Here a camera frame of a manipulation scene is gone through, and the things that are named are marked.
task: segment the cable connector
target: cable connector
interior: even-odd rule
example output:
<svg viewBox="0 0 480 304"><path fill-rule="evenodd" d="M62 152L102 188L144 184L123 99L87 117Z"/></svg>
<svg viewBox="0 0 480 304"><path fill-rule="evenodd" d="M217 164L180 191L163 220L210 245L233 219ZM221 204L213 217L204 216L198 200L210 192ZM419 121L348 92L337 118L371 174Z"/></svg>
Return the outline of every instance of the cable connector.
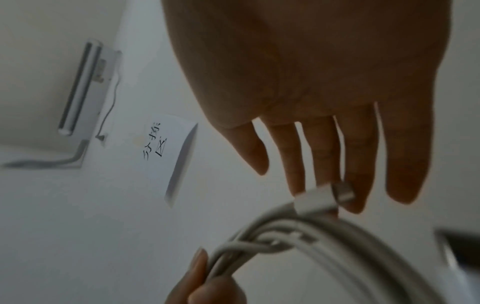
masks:
<svg viewBox="0 0 480 304"><path fill-rule="evenodd" d="M335 210L355 200L352 186L347 182L328 184L299 194L293 200L298 215L312 216Z"/></svg>

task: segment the hand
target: hand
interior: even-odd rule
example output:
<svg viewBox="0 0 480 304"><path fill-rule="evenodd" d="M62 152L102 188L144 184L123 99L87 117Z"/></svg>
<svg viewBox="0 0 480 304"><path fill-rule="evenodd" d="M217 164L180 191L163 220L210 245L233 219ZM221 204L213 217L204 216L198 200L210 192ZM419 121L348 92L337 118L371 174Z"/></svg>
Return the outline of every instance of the hand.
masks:
<svg viewBox="0 0 480 304"><path fill-rule="evenodd" d="M204 284L207 260L205 250L199 249L165 304L247 304L244 292L230 276L216 277Z"/></svg>
<svg viewBox="0 0 480 304"><path fill-rule="evenodd" d="M418 195L430 163L433 91L448 41L446 0L163 0L173 48L211 124L259 174L269 159L252 120L278 146L289 189L305 190L297 129L317 185L344 180L361 212L371 190L378 123L386 190Z"/></svg>

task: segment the white cable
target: white cable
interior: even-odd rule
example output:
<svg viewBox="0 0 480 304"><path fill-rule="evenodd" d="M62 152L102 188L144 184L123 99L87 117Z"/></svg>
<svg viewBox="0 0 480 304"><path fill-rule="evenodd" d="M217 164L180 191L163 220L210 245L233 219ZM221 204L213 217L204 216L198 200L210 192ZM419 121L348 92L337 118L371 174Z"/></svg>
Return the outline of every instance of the white cable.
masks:
<svg viewBox="0 0 480 304"><path fill-rule="evenodd" d="M339 183L266 212L211 255L207 280L232 275L257 253L275 254L294 247L338 279L361 304L444 303L385 244L351 223L325 215L354 198L351 187Z"/></svg>

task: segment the paper sign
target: paper sign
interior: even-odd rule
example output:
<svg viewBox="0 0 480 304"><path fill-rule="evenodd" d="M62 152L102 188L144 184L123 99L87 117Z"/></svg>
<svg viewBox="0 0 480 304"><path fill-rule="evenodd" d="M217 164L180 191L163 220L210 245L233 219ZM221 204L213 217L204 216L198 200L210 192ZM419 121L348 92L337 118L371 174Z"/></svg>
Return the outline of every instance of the paper sign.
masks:
<svg viewBox="0 0 480 304"><path fill-rule="evenodd" d="M197 123L173 115L152 115L140 157L151 185L172 205L172 195L189 154Z"/></svg>

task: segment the ceiling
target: ceiling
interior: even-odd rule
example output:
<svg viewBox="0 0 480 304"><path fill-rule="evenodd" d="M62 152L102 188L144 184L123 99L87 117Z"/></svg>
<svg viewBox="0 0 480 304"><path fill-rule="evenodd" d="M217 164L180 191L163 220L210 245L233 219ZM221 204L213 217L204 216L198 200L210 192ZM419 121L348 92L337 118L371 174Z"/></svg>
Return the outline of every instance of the ceiling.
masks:
<svg viewBox="0 0 480 304"><path fill-rule="evenodd" d="M113 46L125 2L0 1L0 144L71 150L57 127L85 42Z"/></svg>

